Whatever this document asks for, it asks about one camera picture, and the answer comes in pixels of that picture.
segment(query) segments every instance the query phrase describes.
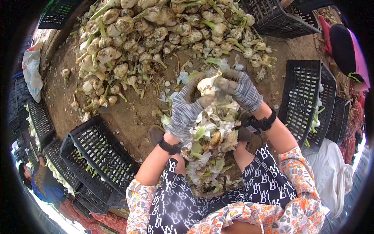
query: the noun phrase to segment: person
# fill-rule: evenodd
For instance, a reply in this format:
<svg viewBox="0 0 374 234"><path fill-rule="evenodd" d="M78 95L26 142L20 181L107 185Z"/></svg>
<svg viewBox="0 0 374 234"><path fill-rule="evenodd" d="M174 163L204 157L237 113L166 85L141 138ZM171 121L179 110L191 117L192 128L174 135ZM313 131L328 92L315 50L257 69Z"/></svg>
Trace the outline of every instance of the person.
<svg viewBox="0 0 374 234"><path fill-rule="evenodd" d="M39 156L39 169L31 173L31 169L24 163L18 166L18 173L26 187L42 201L53 203L64 197L64 186L53 178L46 168L42 153Z"/></svg>
<svg viewBox="0 0 374 234"><path fill-rule="evenodd" d="M354 82L354 90L368 90L369 73L355 34L344 25L334 24L329 30L329 36L332 56L338 68Z"/></svg>
<svg viewBox="0 0 374 234"><path fill-rule="evenodd" d="M179 155L180 141L186 142L198 114L213 100L206 95L191 101L205 77L197 75L175 96L166 132L150 128L155 148L126 191L127 233L318 233L324 222L321 201L312 169L295 138L263 102L246 73L222 73L215 85L233 95L246 113L266 123L262 128L278 153L279 168L267 145L253 155L245 149L249 134L239 133L234 159L244 187L209 199L192 195ZM161 175L163 182L156 187Z"/></svg>

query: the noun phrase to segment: wrist strap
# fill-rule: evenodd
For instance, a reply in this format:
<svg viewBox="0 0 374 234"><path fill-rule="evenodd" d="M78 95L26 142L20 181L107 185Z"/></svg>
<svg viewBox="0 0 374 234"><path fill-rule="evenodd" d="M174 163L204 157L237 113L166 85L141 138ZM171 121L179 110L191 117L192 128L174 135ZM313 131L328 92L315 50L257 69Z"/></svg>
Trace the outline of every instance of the wrist strap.
<svg viewBox="0 0 374 234"><path fill-rule="evenodd" d="M272 114L269 116L268 119L263 118L261 120L257 120L254 116L251 116L248 120L242 123L242 126L247 128L250 132L256 135L260 135L261 132L269 130L272 127L277 117L275 110L271 108L271 111Z"/></svg>
<svg viewBox="0 0 374 234"><path fill-rule="evenodd" d="M178 154L181 152L181 143L178 143L176 145L171 145L169 143L167 143L163 137L161 137L160 141L159 141L159 146L161 147L161 149L165 150L166 152L169 153L169 155L174 155L174 154Z"/></svg>

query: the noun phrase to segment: white plastic bag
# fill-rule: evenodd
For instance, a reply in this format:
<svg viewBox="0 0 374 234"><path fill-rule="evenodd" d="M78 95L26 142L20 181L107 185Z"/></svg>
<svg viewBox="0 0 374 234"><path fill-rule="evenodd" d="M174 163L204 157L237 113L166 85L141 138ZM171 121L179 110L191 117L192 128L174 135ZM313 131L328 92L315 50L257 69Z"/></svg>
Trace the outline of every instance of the white plastic bag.
<svg viewBox="0 0 374 234"><path fill-rule="evenodd" d="M37 103L40 102L40 90L43 87L42 77L39 74L40 50L42 46L43 42L40 42L27 49L22 60L22 70L27 88Z"/></svg>
<svg viewBox="0 0 374 234"><path fill-rule="evenodd" d="M338 145L328 139L324 139L317 154L308 155L305 159L313 169L322 204L338 217L343 211L344 195L353 186L352 166L344 164Z"/></svg>

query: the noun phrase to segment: shoe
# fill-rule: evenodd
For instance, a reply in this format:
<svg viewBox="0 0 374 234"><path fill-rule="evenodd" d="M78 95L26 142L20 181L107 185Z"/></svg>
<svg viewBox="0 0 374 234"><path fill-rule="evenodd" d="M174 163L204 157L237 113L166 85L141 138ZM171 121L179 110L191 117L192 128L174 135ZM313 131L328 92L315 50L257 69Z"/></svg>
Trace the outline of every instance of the shoe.
<svg viewBox="0 0 374 234"><path fill-rule="evenodd" d="M153 147L156 147L156 145L159 143L164 134L165 130L158 125L153 125L149 128L148 138Z"/></svg>

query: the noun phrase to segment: gray knit glove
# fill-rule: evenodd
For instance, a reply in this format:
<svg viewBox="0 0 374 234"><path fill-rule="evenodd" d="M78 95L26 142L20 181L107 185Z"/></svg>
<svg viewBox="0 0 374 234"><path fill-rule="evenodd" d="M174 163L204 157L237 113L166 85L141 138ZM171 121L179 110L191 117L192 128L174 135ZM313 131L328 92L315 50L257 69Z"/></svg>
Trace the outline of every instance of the gray knit glove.
<svg viewBox="0 0 374 234"><path fill-rule="evenodd" d="M196 102L191 103L191 96L194 96L197 84L205 77L204 73L197 74L174 97L171 123L164 126L164 128L166 132L179 138L181 142L186 142L191 138L190 129L195 123L197 116L214 100L214 96L205 95L196 100Z"/></svg>
<svg viewBox="0 0 374 234"><path fill-rule="evenodd" d="M233 94L234 100L248 113L256 111L263 97L258 93L247 73L222 69L222 77L215 85L222 91Z"/></svg>

